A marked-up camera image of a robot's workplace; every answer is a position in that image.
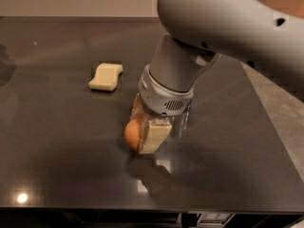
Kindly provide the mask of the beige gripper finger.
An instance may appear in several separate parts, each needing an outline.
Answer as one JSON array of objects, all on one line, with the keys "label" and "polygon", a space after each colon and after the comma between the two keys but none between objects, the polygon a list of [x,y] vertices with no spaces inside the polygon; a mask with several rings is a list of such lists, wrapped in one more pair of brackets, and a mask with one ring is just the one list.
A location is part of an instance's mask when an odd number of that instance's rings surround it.
[{"label": "beige gripper finger", "polygon": [[172,124],[168,118],[144,117],[138,152],[140,154],[155,153],[166,140],[171,129]]},{"label": "beige gripper finger", "polygon": [[141,119],[143,117],[143,108],[140,99],[140,94],[137,93],[131,110],[130,119]]}]

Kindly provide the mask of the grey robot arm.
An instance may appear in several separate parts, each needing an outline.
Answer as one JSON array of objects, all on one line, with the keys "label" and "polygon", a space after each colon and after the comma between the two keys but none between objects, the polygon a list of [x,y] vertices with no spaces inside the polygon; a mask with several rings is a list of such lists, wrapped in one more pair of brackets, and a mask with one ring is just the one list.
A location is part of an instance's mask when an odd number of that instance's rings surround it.
[{"label": "grey robot arm", "polygon": [[304,94],[304,19],[257,0],[158,0],[166,33],[139,80],[124,139],[140,154],[155,152],[171,118],[190,106],[194,83],[220,55],[273,77],[297,98]]}]

